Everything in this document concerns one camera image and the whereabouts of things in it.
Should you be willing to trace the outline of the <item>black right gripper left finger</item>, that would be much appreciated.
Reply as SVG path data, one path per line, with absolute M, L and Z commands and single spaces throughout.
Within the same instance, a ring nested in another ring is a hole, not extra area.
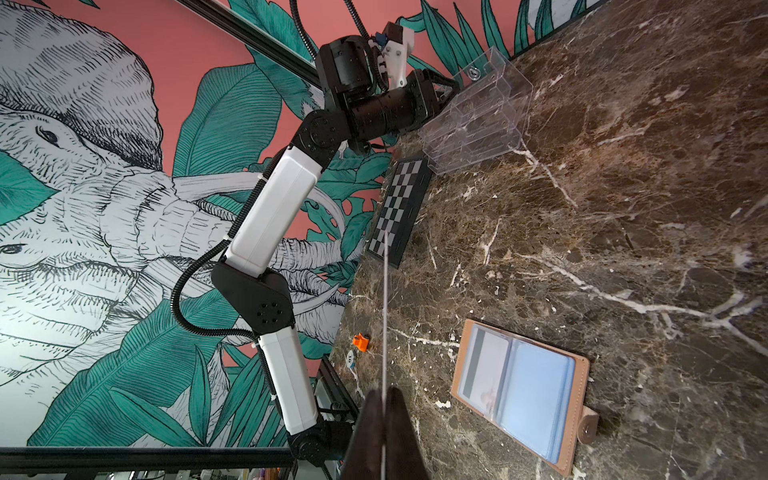
M 363 404 L 344 457 L 341 480 L 379 480 L 385 441 L 383 396 L 371 390 Z

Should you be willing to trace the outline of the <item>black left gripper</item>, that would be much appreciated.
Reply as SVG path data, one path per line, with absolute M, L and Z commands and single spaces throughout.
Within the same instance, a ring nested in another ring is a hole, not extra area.
M 384 135 L 421 128 L 462 90 L 460 81 L 434 70 L 409 74 L 404 87 L 389 90 L 353 106 L 353 138 L 371 141 Z

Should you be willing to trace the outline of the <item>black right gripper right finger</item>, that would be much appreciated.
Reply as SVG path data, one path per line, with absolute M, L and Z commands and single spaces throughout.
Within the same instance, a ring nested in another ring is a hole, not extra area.
M 402 391 L 390 387 L 384 412 L 384 475 L 391 480 L 428 480 L 423 457 Z

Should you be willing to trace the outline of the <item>clear acrylic organizer box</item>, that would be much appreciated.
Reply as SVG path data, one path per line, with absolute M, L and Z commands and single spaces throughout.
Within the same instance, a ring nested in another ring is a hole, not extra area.
M 462 90 L 418 131 L 437 175 L 519 149 L 529 123 L 533 86 L 497 48 L 489 48 L 454 79 Z

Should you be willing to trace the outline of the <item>white pink credit card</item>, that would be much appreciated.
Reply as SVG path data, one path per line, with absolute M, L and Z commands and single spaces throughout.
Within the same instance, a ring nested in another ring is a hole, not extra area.
M 389 269 L 389 232 L 382 231 L 383 233 L 383 302 L 382 302 L 382 381 L 381 381 L 381 403 L 382 403 L 382 418 L 386 415 L 386 398 L 387 398 L 387 351 L 388 351 L 388 269 Z M 380 479 L 386 479 L 386 442 L 383 441 L 381 445 L 381 471 Z

